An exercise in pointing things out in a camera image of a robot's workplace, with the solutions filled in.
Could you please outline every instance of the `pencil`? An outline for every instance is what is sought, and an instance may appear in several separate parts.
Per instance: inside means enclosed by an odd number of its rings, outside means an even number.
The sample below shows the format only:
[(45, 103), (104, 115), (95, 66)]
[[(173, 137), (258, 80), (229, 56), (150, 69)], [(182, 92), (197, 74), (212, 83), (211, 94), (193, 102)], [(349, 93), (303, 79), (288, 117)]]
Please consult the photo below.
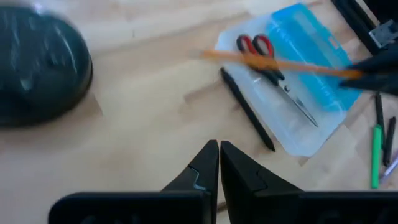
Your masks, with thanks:
[(361, 78), (363, 75), (363, 73), (358, 70), (336, 70), (316, 65), (306, 65), (294, 62), (287, 62), (283, 60), (275, 60), (270, 57), (264, 57), (262, 55), (254, 55), (254, 54), (237, 54), (234, 52), (220, 51), (220, 50), (203, 50), (196, 52), (195, 55), (209, 60), (226, 60), (230, 62), (239, 62), (258, 69), (273, 69), (273, 70), (287, 69), (287, 70), (311, 71), (317, 73), (336, 75), (344, 78)]

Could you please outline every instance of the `black pen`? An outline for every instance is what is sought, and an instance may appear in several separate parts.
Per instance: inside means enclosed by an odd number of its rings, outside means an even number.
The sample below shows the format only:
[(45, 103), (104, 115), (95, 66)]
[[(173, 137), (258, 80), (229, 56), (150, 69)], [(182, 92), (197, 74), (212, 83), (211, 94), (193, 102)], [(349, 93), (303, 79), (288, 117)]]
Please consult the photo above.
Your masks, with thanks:
[(221, 76), (223, 77), (224, 82), (228, 85), (229, 89), (231, 90), (232, 94), (242, 106), (243, 111), (246, 113), (246, 116), (249, 118), (250, 122), (253, 124), (254, 128), (256, 129), (257, 133), (260, 135), (261, 140), (263, 143), (272, 151), (275, 152), (275, 146), (272, 142), (271, 138), (267, 134), (264, 127), (262, 127), (260, 121), (257, 119), (256, 115), (254, 114), (253, 110), (250, 108), (249, 104), (244, 99), (244, 96), (241, 93), (238, 85), (236, 84), (235, 80), (225, 71), (224, 68), (220, 70)]
[(390, 165), (391, 151), (392, 151), (392, 139), (394, 138), (394, 132), (396, 130), (396, 117), (392, 117), (388, 124), (386, 143), (384, 144), (383, 152), (383, 164), (384, 166)]
[(385, 142), (386, 135), (385, 135), (385, 130), (384, 130), (383, 105), (382, 105), (380, 93), (376, 93), (375, 102), (376, 102), (377, 124), (380, 125), (380, 127), (381, 127), (381, 139), (382, 139), (381, 149), (384, 150), (384, 142)]

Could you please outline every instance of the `green marker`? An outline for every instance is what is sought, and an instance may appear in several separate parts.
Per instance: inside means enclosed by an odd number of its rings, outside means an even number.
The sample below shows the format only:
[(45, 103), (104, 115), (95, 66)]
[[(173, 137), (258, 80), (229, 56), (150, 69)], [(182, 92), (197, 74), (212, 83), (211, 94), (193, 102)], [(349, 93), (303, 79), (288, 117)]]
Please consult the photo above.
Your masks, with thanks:
[(372, 151), (372, 172), (371, 172), (371, 187), (372, 189), (379, 188), (379, 169), (381, 158), (381, 143), (382, 143), (381, 126), (376, 125), (373, 129), (373, 151)]

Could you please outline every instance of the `clear plastic bag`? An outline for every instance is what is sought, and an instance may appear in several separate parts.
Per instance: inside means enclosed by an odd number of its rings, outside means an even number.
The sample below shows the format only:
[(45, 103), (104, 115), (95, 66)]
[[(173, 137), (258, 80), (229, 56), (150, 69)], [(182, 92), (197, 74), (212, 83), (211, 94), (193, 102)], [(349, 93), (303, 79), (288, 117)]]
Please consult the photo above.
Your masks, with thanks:
[[(303, 4), (257, 17), (222, 32), (216, 49), (238, 52), (236, 39), (240, 34), (252, 38), (257, 34), (267, 35), (279, 59), (338, 68), (351, 63), (338, 41)], [(360, 94), (339, 89), (339, 78), (283, 70), (286, 82), (317, 121), (316, 127), (292, 100), (260, 74), (236, 63), (225, 63), (224, 68), (258, 120), (294, 156), (314, 155), (344, 120), (346, 111)]]

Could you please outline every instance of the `light wood surface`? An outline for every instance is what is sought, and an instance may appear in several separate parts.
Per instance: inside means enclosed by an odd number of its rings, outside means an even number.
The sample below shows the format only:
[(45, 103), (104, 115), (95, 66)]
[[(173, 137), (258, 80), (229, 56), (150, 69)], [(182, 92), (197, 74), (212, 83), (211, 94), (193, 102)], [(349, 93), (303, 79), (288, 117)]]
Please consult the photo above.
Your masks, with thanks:
[[(1, 223), (45, 223), (51, 205), (80, 191), (160, 190), (209, 139), (229, 140), (304, 190), (369, 188), (369, 94), (311, 158), (268, 151), (218, 75), (190, 60), (237, 22), (294, 0), (38, 0), (69, 18), (93, 57), (90, 93), (36, 128), (0, 131)], [(330, 1), (305, 1), (353, 60), (369, 56)], [(386, 118), (398, 103), (385, 98)], [(384, 188), (398, 187), (398, 175)], [(220, 184), (219, 202), (224, 200)]]

